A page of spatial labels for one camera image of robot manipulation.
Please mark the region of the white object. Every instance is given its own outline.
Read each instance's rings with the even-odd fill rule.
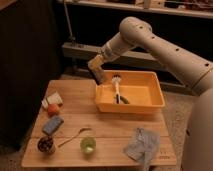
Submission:
[[[116,92],[116,103],[120,103],[120,91],[119,91],[119,82],[121,81],[121,77],[119,75],[114,75],[112,78],[112,83],[115,85]]]
[[[42,106],[45,109],[47,109],[49,104],[58,104],[58,105],[63,104],[63,100],[61,96],[58,94],[58,92],[56,91],[55,93],[51,94],[47,98],[43,99],[41,103],[42,103]]]

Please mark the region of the gray towel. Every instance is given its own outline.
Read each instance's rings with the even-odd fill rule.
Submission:
[[[143,166],[143,171],[148,171],[150,162],[158,152],[160,136],[152,131],[137,128],[132,140],[124,152]]]

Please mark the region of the yellow object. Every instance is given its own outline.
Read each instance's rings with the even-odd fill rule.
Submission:
[[[107,81],[96,86],[95,102],[101,112],[153,113],[165,106],[160,84],[155,72],[105,71]],[[129,104],[116,104],[113,75],[121,76],[120,94]]]

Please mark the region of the green cup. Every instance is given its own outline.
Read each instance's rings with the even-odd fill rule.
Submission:
[[[85,137],[81,140],[81,151],[84,154],[92,154],[95,151],[96,141],[93,137]]]

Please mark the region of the shelf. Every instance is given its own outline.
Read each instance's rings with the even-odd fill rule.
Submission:
[[[157,1],[153,2],[153,5],[149,9],[144,9],[142,6],[135,4],[124,4],[124,3],[113,3],[113,2],[96,2],[88,0],[66,0],[66,3],[69,5],[79,5],[79,6],[90,6],[98,8],[109,8],[116,10],[127,10],[127,11],[137,11],[137,12],[146,12],[146,13],[158,13],[158,14],[168,14],[168,15],[178,15],[178,16],[188,16],[188,17],[197,17],[197,18],[209,18],[213,19],[213,12],[207,11],[196,11],[196,10],[185,10],[185,9],[173,9],[163,7],[162,0],[159,0],[159,5],[155,5]]]

